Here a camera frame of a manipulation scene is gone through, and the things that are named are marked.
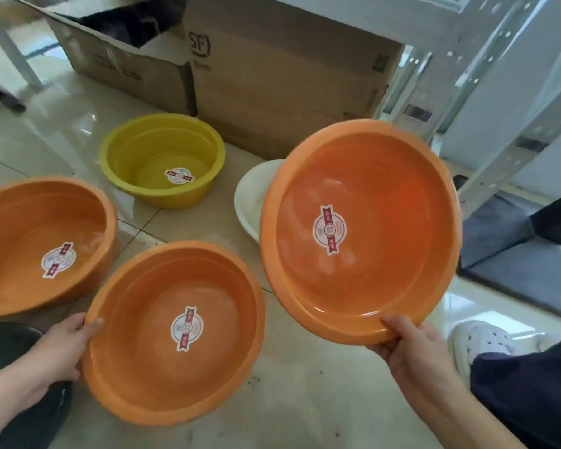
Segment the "hand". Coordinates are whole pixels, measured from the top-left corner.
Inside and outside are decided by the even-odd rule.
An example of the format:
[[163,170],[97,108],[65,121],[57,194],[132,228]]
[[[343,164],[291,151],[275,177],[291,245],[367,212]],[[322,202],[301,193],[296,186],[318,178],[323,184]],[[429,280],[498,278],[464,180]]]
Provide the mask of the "hand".
[[77,364],[87,342],[100,332],[104,319],[83,325],[85,314],[74,314],[54,324],[37,343],[14,364],[30,386],[23,409],[35,405],[56,381],[76,381],[81,376]]
[[383,321],[400,335],[386,344],[368,347],[388,364],[405,400],[422,418],[446,413],[449,400],[467,394],[441,334],[426,321],[419,328],[403,316]]

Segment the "tile floor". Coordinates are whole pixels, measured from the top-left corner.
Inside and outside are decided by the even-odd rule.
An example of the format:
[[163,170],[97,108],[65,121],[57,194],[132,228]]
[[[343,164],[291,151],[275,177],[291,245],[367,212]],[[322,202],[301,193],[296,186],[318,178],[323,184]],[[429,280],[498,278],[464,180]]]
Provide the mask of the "tile floor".
[[[250,378],[217,410],[177,426],[134,426],[102,408],[80,384],[53,449],[440,447],[375,355],[315,337],[270,292],[258,245],[240,227],[233,207],[240,177],[262,159],[227,145],[223,171],[201,203],[184,211],[143,205],[109,186],[97,151],[112,128],[158,110],[75,74],[65,60],[37,58],[42,59],[32,64],[46,70],[49,86],[24,95],[28,110],[22,115],[0,108],[0,185],[38,175],[96,184],[116,204],[120,218],[121,252],[112,271],[162,242],[202,239],[241,256],[258,275],[267,304],[261,355]],[[8,79],[11,74],[1,75]],[[22,88],[19,81],[11,84]],[[47,329],[71,312],[86,310],[92,298],[6,319]],[[524,351],[533,349],[538,333],[561,336],[561,318],[455,277],[429,319],[447,335],[457,322],[471,318],[503,327]]]

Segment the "round sticker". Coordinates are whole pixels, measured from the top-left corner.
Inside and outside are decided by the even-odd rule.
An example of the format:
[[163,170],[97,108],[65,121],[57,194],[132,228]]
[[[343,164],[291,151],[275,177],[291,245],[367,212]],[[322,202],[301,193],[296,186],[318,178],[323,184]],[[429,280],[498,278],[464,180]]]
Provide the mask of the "round sticker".
[[44,279],[53,279],[59,272],[69,269],[77,258],[72,242],[63,242],[60,247],[52,249],[42,258]]
[[326,248],[327,255],[338,254],[338,245],[347,235],[345,219],[333,211],[333,206],[321,206],[321,215],[314,222],[314,239]]
[[191,172],[187,169],[177,167],[165,171],[166,178],[173,184],[186,184],[195,179]]
[[185,313],[172,322],[170,334],[176,342],[177,351],[189,351],[189,346],[200,338],[204,329],[202,317],[197,314],[197,307],[187,306]]

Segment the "pant leg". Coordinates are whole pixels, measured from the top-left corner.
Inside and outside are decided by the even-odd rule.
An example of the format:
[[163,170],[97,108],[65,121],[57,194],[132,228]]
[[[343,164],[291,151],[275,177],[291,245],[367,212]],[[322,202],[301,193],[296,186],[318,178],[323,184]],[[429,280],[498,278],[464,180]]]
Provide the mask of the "pant leg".
[[479,355],[471,392],[528,449],[561,449],[561,342],[543,353]]

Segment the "yellow plastic basin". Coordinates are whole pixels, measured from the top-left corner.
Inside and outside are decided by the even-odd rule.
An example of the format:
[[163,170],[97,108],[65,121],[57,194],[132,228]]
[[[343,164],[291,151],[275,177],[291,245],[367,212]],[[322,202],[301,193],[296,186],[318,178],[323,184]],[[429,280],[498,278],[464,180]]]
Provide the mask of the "yellow plastic basin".
[[117,188],[159,208],[186,208],[203,198],[225,159],[210,125],[175,113],[131,120],[106,137],[100,165]]

